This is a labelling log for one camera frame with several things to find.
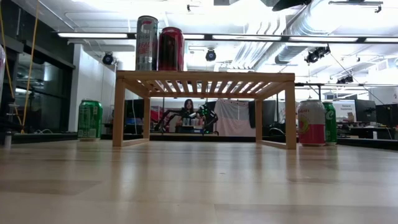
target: green can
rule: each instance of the green can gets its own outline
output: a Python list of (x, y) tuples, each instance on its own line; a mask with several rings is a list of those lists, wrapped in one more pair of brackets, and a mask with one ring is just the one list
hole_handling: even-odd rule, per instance
[(325, 138), (326, 145), (335, 145), (337, 143), (337, 124), (336, 110), (333, 103), (324, 102), (325, 107)]
[(95, 100), (82, 100), (79, 106), (79, 139), (99, 139), (102, 128), (102, 105)]

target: person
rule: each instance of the person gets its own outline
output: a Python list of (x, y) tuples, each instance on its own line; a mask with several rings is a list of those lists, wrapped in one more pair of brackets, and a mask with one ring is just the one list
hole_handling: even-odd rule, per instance
[[(184, 103), (184, 109), (188, 111), (188, 114), (193, 114), (194, 110), (193, 110), (193, 101), (191, 99), (187, 99), (185, 100)], [(201, 119), (200, 115), (197, 114), (196, 119)], [(180, 127), (182, 126), (182, 118), (179, 116), (177, 118), (177, 122), (175, 123), (175, 130), (176, 132), (178, 132), (180, 130)]]

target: cable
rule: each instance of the cable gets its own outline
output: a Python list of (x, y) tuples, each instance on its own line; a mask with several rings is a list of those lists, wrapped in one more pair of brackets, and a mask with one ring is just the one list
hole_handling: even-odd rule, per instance
[(390, 135), (390, 139), (392, 140), (392, 136), (390, 134), (390, 130), (387, 127), (386, 127), (386, 129), (387, 129), (388, 135)]
[(102, 49), (101, 44), (98, 42), (98, 40), (95, 40), (95, 42), (98, 44), (99, 50), (105, 53), (105, 51)]
[(24, 133), (24, 128), (25, 128), (26, 111), (27, 111), (27, 102), (28, 102), (28, 97), (29, 97), (30, 77), (32, 76), (33, 56), (34, 56), (35, 44), (36, 44), (37, 23), (38, 23), (38, 21), (39, 21), (39, 7), (40, 7), (40, 1), (37, 0), (37, 4), (36, 4), (35, 27), (34, 27), (34, 30), (33, 30), (32, 51), (31, 51), (31, 54), (30, 54), (31, 58), (30, 58), (29, 76), (28, 76), (28, 78), (27, 78), (26, 95), (25, 95), (24, 120), (23, 120), (23, 122), (22, 122), (22, 130), (21, 130), (21, 133)]
[[(344, 71), (349, 75), (349, 72), (347, 71), (347, 69), (345, 69), (345, 67), (342, 66), (342, 64), (340, 64), (340, 62), (335, 58), (335, 56), (333, 56), (331, 53), (330, 53), (330, 55), (333, 57), (333, 59), (335, 59), (335, 61), (340, 65), (340, 67), (343, 68)], [(357, 79), (355, 79), (353, 75), (352, 75), (352, 77), (353, 77), (353, 80), (355, 80), (358, 84), (360, 84), (359, 81), (357, 81)], [(365, 86), (362, 86), (362, 87), (363, 87), (366, 91), (368, 91), (368, 93), (369, 93), (370, 95), (372, 95), (373, 97), (375, 97), (375, 99), (377, 99), (378, 101), (380, 101), (381, 104), (385, 105), (377, 96), (375, 96), (373, 93), (371, 93)]]
[(137, 134), (137, 119), (136, 119), (136, 112), (134, 112), (134, 99), (131, 100), (131, 107), (132, 107), (132, 114), (134, 116), (134, 127), (136, 129), (136, 134)]
[(95, 51), (93, 50), (93, 47), (91, 46), (90, 41), (89, 41), (89, 40), (86, 40), (86, 43), (90, 46), (91, 51), (92, 51), (95, 55), (97, 55), (98, 58), (101, 58), (101, 55), (97, 54), (97, 52), (95, 52)]
[(34, 133), (36, 133), (36, 134), (44, 134), (45, 131), (49, 131), (51, 134), (53, 134), (53, 132), (51, 130), (49, 130), (49, 129), (44, 129), (43, 131), (38, 129)]
[(109, 99), (109, 110), (108, 110), (108, 115), (106, 117), (106, 122), (109, 122), (109, 114), (111, 113), (112, 109), (111, 109), (111, 103), (112, 103), (112, 97), (113, 97), (113, 92), (114, 92), (114, 85), (116, 83), (116, 70), (117, 70), (118, 64), (116, 63), (114, 65), (114, 75), (115, 78), (113, 80), (113, 84), (112, 84), (112, 92), (111, 92), (111, 98)]
[[(0, 24), (1, 24), (2, 44), (4, 46), (4, 54), (6, 56), (6, 70), (7, 70), (7, 76), (8, 76), (8, 84), (10, 86), (12, 99), (15, 101), (14, 91), (13, 91), (13, 88), (12, 88), (12, 80), (11, 80), (11, 75), (10, 75), (10, 69), (9, 69), (9, 66), (8, 66), (7, 46), (6, 46), (6, 38), (4, 36), (4, 26), (3, 26), (3, 21), (2, 21), (2, 8), (1, 8), (1, 6), (0, 6)], [(22, 125), (21, 118), (19, 117), (19, 114), (18, 114), (18, 109), (16, 107), (14, 107), (14, 110), (15, 110), (15, 114), (17, 115), (17, 118), (18, 118), (18, 121), (19, 121), (19, 125)]]

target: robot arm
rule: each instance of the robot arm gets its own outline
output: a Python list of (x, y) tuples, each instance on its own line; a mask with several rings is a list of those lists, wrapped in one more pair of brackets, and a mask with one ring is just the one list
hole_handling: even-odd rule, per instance
[[(175, 113), (173, 114), (169, 120), (164, 124), (164, 120), (165, 118), (170, 114), (170, 113)], [(163, 113), (162, 115), (162, 119), (160, 119), (160, 121), (156, 124), (155, 126), (155, 131), (158, 131), (160, 126), (162, 126), (162, 131), (164, 131), (165, 127), (167, 125), (169, 125), (170, 121), (175, 117), (175, 116), (181, 116), (184, 117), (186, 116), (186, 111), (184, 108), (180, 109), (180, 110), (167, 110), (166, 112)]]
[(200, 116), (204, 116), (206, 118), (206, 124), (205, 127), (209, 127), (210, 125), (213, 125), (218, 121), (218, 116), (217, 114), (209, 109), (207, 105), (201, 105), (199, 107), (199, 110), (195, 114), (190, 114), (190, 116), (195, 117), (196, 114), (199, 114)]

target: wooden table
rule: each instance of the wooden table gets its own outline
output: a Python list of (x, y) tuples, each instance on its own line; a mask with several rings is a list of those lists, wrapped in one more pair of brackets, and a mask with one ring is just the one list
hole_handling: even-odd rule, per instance
[[(114, 101), (113, 146), (123, 147), (149, 141), (151, 97), (197, 97), (254, 98), (256, 101), (256, 142), (284, 149), (296, 149), (294, 80), (294, 73), (118, 71)], [(123, 141), (125, 89), (144, 99), (143, 139)], [(263, 141), (262, 101), (284, 90), (286, 143)]]

